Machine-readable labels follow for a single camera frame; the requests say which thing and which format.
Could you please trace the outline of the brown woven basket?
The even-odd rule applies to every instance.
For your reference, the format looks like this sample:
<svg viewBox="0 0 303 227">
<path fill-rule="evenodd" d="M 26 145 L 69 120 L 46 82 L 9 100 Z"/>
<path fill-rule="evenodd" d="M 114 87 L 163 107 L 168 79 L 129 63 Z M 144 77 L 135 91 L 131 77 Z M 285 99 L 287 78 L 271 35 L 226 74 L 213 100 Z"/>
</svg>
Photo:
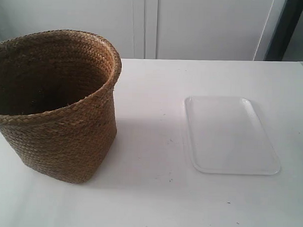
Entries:
<svg viewBox="0 0 303 227">
<path fill-rule="evenodd" d="M 0 132 L 29 168 L 83 183 L 117 134 L 122 63 L 100 35 L 52 30 L 0 42 Z"/>
</svg>

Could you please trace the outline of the white rectangular plastic tray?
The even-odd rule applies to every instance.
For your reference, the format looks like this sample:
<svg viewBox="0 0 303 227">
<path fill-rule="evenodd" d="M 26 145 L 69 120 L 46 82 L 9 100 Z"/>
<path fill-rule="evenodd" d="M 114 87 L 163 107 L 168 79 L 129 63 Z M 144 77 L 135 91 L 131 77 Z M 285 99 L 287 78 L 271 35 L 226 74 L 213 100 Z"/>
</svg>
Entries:
<svg viewBox="0 0 303 227">
<path fill-rule="evenodd" d="M 251 102 L 243 97 L 184 100 L 188 154 L 201 173 L 275 175 L 281 165 Z"/>
</svg>

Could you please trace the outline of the dark vertical post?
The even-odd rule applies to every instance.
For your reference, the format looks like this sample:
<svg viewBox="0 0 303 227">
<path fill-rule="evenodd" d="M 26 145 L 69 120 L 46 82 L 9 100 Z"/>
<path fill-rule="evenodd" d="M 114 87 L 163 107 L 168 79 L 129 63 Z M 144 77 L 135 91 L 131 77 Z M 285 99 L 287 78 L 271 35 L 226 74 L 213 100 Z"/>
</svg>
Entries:
<svg viewBox="0 0 303 227">
<path fill-rule="evenodd" d="M 281 61 L 303 11 L 303 0 L 286 0 L 264 61 Z"/>
</svg>

